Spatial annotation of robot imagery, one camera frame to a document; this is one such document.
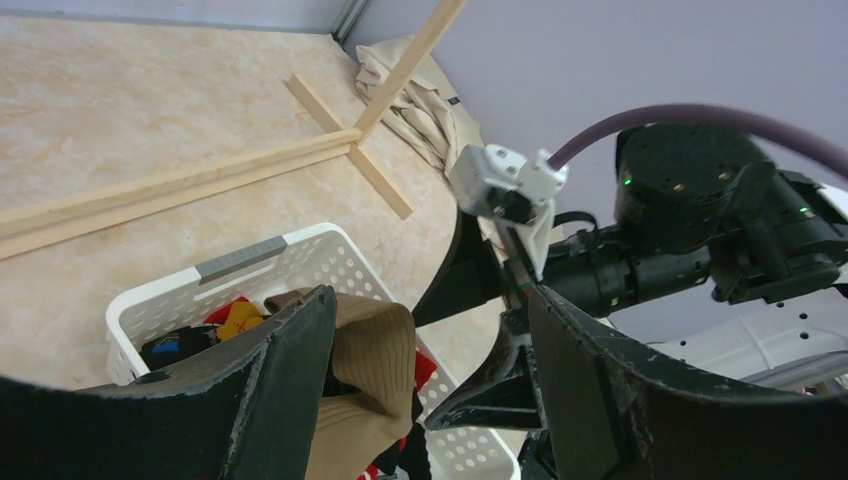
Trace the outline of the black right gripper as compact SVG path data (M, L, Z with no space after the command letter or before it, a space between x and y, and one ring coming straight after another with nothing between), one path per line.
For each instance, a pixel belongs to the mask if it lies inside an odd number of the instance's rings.
M684 255L639 253L620 229L580 230L551 245L542 271L530 266L531 281L546 286L588 315L607 317L706 282L708 250ZM425 327L473 310L494 299L509 302L502 262L484 238L478 218L457 212L448 251L412 310ZM546 427L537 361L525 311L505 311L481 365L430 413L425 427L538 431Z

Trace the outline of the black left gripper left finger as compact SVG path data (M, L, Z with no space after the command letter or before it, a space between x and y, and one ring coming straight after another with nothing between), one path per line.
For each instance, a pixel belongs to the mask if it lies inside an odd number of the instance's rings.
M125 386L1 382L5 479L302 479L337 298L316 287L260 326Z

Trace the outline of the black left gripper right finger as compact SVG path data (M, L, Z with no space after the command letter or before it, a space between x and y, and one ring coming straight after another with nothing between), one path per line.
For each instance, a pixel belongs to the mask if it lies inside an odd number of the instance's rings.
M843 479L847 399L713 374L615 331L546 287L528 296L561 479Z

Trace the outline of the mustard striped sock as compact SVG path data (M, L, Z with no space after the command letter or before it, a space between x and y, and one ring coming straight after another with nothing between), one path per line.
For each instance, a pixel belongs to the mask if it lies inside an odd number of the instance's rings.
M217 326L215 335L221 342L228 341L241 333L259 326L263 321L263 315L253 303L251 305L235 305L226 323Z

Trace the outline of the black blue sock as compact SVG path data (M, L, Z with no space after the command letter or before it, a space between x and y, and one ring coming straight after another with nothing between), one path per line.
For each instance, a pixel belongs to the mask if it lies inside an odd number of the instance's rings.
M154 371L194 356L218 342L214 325L183 327L144 344L140 356Z

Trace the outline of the tan brown sock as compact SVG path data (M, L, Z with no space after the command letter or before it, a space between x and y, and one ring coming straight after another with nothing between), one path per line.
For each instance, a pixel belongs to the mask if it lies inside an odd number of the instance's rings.
M319 404L305 477L356 479L412 428L416 334L399 303L338 293L330 355L334 377L356 393Z

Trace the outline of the red character sock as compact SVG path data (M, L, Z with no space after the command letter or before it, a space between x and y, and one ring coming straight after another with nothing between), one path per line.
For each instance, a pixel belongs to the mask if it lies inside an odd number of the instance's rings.
M234 301L226 303L220 308L216 309L212 313L210 313L206 319L203 321L204 325L213 325L220 326L226 323L227 319L230 316L231 310L235 305L239 304L247 304L251 305L251 302L244 296L239 296Z

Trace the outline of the argyle red yellow sock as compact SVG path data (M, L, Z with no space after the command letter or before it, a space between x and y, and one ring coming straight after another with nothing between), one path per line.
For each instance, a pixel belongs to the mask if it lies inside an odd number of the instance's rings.
M412 397L412 428L407 436L381 453L360 479L398 479L402 471L412 480L432 479L425 429L418 422L423 406L417 393Z

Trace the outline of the red white patterned sock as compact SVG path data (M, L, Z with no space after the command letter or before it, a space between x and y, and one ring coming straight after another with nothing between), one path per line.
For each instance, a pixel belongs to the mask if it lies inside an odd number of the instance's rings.
M416 352L414 393L417 393L418 397L419 392L431 379L432 375L436 372L436 370L437 366L431 359L429 359L426 355L422 354L420 351ZM408 479L407 475L402 471L398 472L398 479L402 475L404 475L405 478Z

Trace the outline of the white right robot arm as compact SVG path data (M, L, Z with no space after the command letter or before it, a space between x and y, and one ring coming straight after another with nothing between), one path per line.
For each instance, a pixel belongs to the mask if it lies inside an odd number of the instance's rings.
M846 215L745 133L661 123L623 130L615 175L615 221L600 227L588 212L555 212L565 172L546 155L462 150L447 177L456 230L413 315L425 326L497 297L507 310L488 357L428 415L428 428L544 427L529 340L535 287L603 318L707 281L720 303L778 303L833 285L847 263Z

